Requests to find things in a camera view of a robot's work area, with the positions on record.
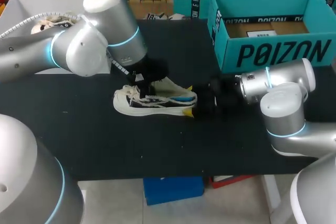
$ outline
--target yellow shoe accent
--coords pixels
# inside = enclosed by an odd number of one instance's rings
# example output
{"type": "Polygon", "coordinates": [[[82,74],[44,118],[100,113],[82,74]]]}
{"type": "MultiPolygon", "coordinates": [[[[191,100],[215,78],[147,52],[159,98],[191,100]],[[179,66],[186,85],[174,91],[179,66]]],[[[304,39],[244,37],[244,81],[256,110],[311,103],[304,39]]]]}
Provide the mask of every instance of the yellow shoe accent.
{"type": "Polygon", "coordinates": [[[193,115],[193,109],[185,109],[184,111],[182,111],[184,115],[189,116],[191,118],[194,118],[193,115]]]}

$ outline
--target blue led ring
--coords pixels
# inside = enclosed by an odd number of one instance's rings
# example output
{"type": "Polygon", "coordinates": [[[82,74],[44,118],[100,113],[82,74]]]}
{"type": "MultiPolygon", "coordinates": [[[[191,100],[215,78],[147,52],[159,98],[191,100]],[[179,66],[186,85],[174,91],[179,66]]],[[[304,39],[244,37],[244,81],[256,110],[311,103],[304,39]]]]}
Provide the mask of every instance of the blue led ring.
{"type": "Polygon", "coordinates": [[[271,83],[271,75],[269,74],[269,67],[265,68],[266,71],[266,76],[267,76],[267,81],[268,81],[268,86],[270,88],[273,88],[272,83],[271,83]]]}
{"type": "Polygon", "coordinates": [[[64,188],[65,188],[65,176],[64,176],[63,167],[62,167],[61,163],[58,161],[58,159],[57,158],[55,158],[55,159],[56,159],[57,163],[59,164],[59,167],[61,168],[61,172],[62,172],[62,190],[61,190],[61,194],[59,196],[57,205],[56,205],[55,209],[53,210],[53,212],[51,213],[50,217],[48,218],[48,220],[46,221],[45,224],[50,224],[50,222],[52,221],[53,217],[57,213],[57,211],[58,211],[58,209],[59,209],[59,207],[61,205],[62,199],[63,199],[64,188]]]}
{"type": "Polygon", "coordinates": [[[131,38],[125,40],[124,42],[117,43],[117,44],[111,44],[111,45],[108,45],[108,46],[109,47],[119,47],[119,46],[122,46],[122,45],[126,44],[127,42],[130,42],[137,35],[138,32],[139,32],[139,27],[137,28],[136,32],[133,34],[133,36],[131,38]]]}
{"type": "Polygon", "coordinates": [[[284,136],[281,136],[281,135],[276,135],[276,134],[273,134],[273,133],[270,133],[268,130],[268,134],[270,134],[271,136],[275,136],[275,137],[280,137],[280,138],[286,138],[286,137],[291,137],[291,136],[295,136],[297,134],[299,134],[301,131],[303,131],[303,129],[306,127],[306,123],[304,123],[303,127],[296,133],[293,133],[293,134],[289,134],[289,135],[284,135],[284,136]]]}
{"type": "Polygon", "coordinates": [[[51,40],[51,44],[50,44],[50,56],[51,56],[51,59],[52,59],[53,63],[54,63],[57,67],[59,67],[59,68],[61,68],[61,67],[59,66],[59,64],[57,64],[57,63],[55,62],[55,60],[54,60],[54,56],[53,56],[53,53],[52,53],[52,50],[53,50],[54,43],[55,43],[56,39],[57,39],[62,33],[64,33],[64,32],[65,32],[65,30],[59,32],[58,34],[56,34],[56,35],[52,38],[52,40],[51,40]]]}

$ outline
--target black table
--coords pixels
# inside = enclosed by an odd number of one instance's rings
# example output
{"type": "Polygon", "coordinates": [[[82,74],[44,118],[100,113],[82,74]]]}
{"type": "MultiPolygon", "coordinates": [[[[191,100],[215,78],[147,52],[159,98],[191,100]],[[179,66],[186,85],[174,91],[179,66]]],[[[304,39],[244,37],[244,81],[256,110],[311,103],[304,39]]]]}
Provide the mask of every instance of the black table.
{"type": "MultiPolygon", "coordinates": [[[[204,21],[139,23],[150,55],[168,60],[176,83],[188,87],[219,72],[204,21]]],[[[336,121],[336,76],[323,67],[316,69],[316,79],[306,118],[336,121]]],[[[0,113],[30,127],[78,180],[297,173],[315,160],[278,155],[259,106],[205,122],[119,114],[112,96],[125,83],[117,70],[91,78],[34,75],[0,85],[0,113]]]]}

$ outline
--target shoe sole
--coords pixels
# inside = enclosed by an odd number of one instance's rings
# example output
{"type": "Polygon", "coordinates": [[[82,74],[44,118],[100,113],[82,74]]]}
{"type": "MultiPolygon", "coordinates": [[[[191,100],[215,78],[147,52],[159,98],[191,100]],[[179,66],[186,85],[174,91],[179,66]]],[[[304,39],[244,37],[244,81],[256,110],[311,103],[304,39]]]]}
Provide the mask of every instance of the shoe sole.
{"type": "Polygon", "coordinates": [[[193,107],[192,105],[175,108],[132,108],[127,102],[125,102],[125,96],[119,97],[118,94],[116,94],[113,98],[113,106],[119,113],[130,116],[146,116],[155,114],[185,116],[183,111],[193,107]]]}

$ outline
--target floor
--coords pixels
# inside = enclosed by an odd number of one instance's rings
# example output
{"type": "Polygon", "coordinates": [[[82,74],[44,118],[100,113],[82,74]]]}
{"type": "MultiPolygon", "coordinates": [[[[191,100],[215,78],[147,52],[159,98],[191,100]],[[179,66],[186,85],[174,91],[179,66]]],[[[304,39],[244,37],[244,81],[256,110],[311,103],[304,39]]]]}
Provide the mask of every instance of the floor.
{"type": "MultiPolygon", "coordinates": [[[[294,175],[277,175],[280,194],[294,175]]],[[[79,182],[86,194],[82,224],[269,224],[260,177],[219,189],[206,188],[202,197],[147,206],[142,179],[79,182]]]]}

